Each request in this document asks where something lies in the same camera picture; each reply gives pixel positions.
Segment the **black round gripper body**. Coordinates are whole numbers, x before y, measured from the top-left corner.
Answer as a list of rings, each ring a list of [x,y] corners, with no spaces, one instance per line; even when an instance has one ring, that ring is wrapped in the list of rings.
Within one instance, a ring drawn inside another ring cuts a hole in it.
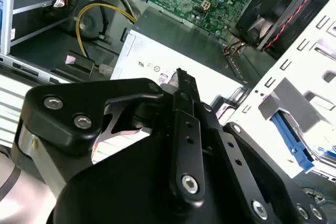
[[[203,150],[205,198],[183,205],[169,188],[171,145],[147,137],[81,171],[62,190],[54,223],[261,223],[227,169]]]

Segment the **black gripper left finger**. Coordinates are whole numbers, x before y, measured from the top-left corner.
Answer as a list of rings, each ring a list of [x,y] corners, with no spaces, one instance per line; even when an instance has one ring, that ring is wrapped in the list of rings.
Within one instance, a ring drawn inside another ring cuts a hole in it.
[[[171,145],[171,193],[185,206],[200,207],[205,197],[201,131],[187,75],[177,69],[173,93],[146,78],[35,87],[24,100],[18,143],[35,136],[54,151],[57,171],[71,180],[95,165],[88,156],[99,141],[149,128],[148,137]]]

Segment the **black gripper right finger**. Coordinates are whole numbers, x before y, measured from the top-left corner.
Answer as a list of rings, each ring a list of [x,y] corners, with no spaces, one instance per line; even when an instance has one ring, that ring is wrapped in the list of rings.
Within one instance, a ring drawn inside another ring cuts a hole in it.
[[[200,101],[194,77],[187,75],[186,84],[205,139],[232,184],[231,223],[328,223],[316,202],[242,128],[221,127],[212,108]]]

